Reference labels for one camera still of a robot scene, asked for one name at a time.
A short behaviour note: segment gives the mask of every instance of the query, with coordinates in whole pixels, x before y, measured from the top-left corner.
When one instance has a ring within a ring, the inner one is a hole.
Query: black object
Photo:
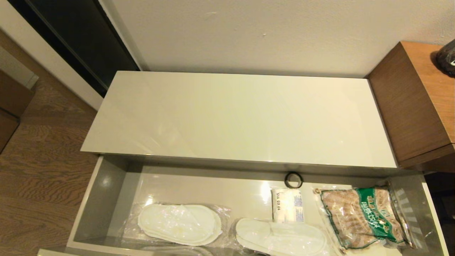
[[[118,70],[139,71],[97,0],[8,0],[101,96]]]
[[[455,39],[438,51],[436,62],[443,72],[450,77],[455,77]]]
[[[291,178],[291,177],[297,177],[298,178],[298,184],[297,184],[296,187],[293,187],[291,184],[289,184],[289,182],[290,182],[289,178]],[[298,189],[303,184],[303,178],[302,178],[302,176],[300,176],[300,174],[298,174],[296,172],[290,172],[284,178],[284,184],[286,184],[286,187],[288,187],[290,189]]]

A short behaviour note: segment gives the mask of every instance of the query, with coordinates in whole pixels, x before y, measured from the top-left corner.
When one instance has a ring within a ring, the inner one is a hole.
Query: wooden floor
[[[97,156],[80,152],[96,112],[0,31],[0,46],[40,79],[0,154],[0,255],[66,244]]]

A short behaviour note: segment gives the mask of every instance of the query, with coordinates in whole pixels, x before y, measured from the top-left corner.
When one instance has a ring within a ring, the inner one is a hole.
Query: white package
[[[203,205],[148,205],[138,225],[148,236],[188,246],[209,244],[221,234],[220,217]]]
[[[273,221],[303,222],[303,203],[299,189],[272,189]]]

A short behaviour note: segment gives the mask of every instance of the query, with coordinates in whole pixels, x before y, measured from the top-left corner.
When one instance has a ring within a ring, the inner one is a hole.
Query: glossy white cabinet top
[[[82,151],[396,167],[354,78],[119,71]]]

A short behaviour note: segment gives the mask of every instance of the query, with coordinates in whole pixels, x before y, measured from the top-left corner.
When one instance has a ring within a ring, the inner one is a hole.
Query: green label
[[[396,238],[392,234],[392,224],[384,217],[384,215],[388,216],[389,214],[386,210],[379,211],[376,206],[374,188],[356,189],[356,191],[359,194],[360,208],[374,236],[396,242]]]

